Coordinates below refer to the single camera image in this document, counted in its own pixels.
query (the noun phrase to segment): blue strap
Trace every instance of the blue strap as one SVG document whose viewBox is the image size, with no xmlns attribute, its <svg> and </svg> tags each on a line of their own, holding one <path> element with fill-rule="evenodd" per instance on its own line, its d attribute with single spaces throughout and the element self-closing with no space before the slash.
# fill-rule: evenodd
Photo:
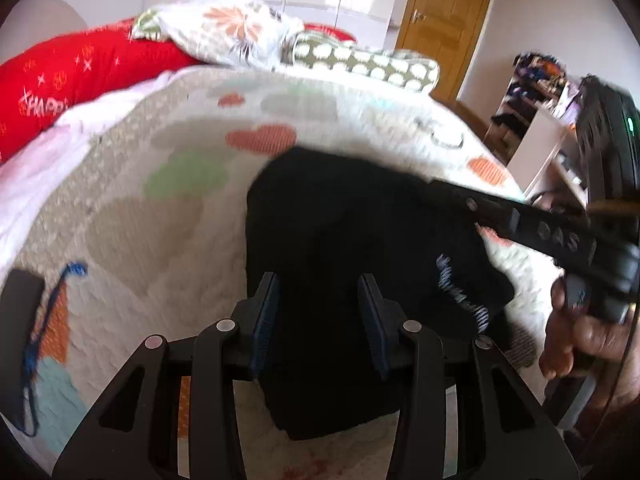
<svg viewBox="0 0 640 480">
<path fill-rule="evenodd" d="M 82 262 L 73 262 L 67 264 L 60 274 L 60 279 L 56 283 L 56 286 L 51 291 L 49 301 L 47 302 L 47 309 L 42 320 L 42 326 L 40 331 L 36 334 L 35 338 L 24 349 L 24 361 L 22 364 L 22 390 L 27 391 L 27 399 L 31 411 L 31 420 L 33 422 L 33 430 L 27 431 L 26 428 L 18 428 L 27 436 L 35 436 L 38 433 L 40 427 L 38 423 L 36 396 L 33 390 L 33 382 L 35 380 L 36 372 L 38 369 L 38 357 L 40 355 L 40 345 L 42 344 L 42 338 L 44 337 L 47 327 L 49 326 L 49 319 L 53 312 L 53 307 L 56 306 L 56 301 L 60 295 L 60 288 L 65 283 L 66 277 L 71 276 L 85 276 L 87 274 L 87 266 Z"/>
</svg>

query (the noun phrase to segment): green pillow with white dots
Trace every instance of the green pillow with white dots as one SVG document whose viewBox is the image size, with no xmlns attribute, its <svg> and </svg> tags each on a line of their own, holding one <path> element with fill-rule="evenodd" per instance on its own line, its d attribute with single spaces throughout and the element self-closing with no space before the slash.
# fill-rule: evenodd
<svg viewBox="0 0 640 480">
<path fill-rule="evenodd" d="M 352 72 L 427 94 L 440 78 L 438 63 L 417 52 L 367 50 L 312 31 L 297 35 L 289 58 L 293 65 Z"/>
</svg>

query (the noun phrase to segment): red bedding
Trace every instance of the red bedding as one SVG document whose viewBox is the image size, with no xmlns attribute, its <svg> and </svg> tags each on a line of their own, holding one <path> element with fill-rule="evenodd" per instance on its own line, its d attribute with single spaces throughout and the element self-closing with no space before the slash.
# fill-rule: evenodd
<svg viewBox="0 0 640 480">
<path fill-rule="evenodd" d="M 0 164 L 67 108 L 199 63 L 170 41 L 130 40 L 132 23 L 58 36 L 0 66 Z"/>
</svg>

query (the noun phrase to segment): patterned quilt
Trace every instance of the patterned quilt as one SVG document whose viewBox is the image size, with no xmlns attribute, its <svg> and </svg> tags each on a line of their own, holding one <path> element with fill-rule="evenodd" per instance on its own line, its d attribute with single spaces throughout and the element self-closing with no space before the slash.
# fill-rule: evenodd
<svg viewBox="0 0 640 480">
<path fill-rule="evenodd" d="M 16 265 L 50 289 L 71 278 L 44 338 L 36 394 L 40 431 L 19 441 L 51 470 L 87 409 L 142 340 L 195 335 L 245 297 L 246 192 L 271 157 L 294 144 L 358 155 L 425 178 L 510 198 L 516 183 L 474 134 L 424 97 L 370 91 L 275 73 L 203 68 L 151 95 L 96 141 L 50 197 Z M 549 258 L 483 232 L 488 253 L 516 285 L 508 355 L 534 393 L 536 357 L 557 269 Z M 181 474 L 187 474 L 188 386 L 180 405 Z M 455 397 L 449 401 L 455 404 Z M 255 383 L 236 384 L 249 478 L 384 478 L 397 415 L 308 442 L 271 422 Z M 455 442 L 455 428 L 451 440 Z M 447 447 L 451 471 L 455 447 Z"/>
</svg>

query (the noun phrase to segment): hand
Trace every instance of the hand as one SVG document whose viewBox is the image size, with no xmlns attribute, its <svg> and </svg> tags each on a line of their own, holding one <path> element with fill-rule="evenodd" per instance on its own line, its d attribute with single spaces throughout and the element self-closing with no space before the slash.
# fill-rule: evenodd
<svg viewBox="0 0 640 480">
<path fill-rule="evenodd" d="M 563 312 L 562 278 L 556 280 L 551 287 L 551 305 L 554 310 L 546 324 L 545 349 L 539 361 L 540 370 L 545 378 L 551 380 L 570 374 L 574 367 L 574 349 L 610 362 L 622 361 L 632 316 L 627 317 L 624 325 L 612 325 L 584 314 L 578 313 L 572 316 Z M 640 337 L 636 336 L 611 401 L 612 410 L 632 403 L 640 395 L 639 341 Z M 617 366 L 608 367 L 591 397 L 590 408 L 597 410 L 604 408 L 617 373 Z"/>
</svg>

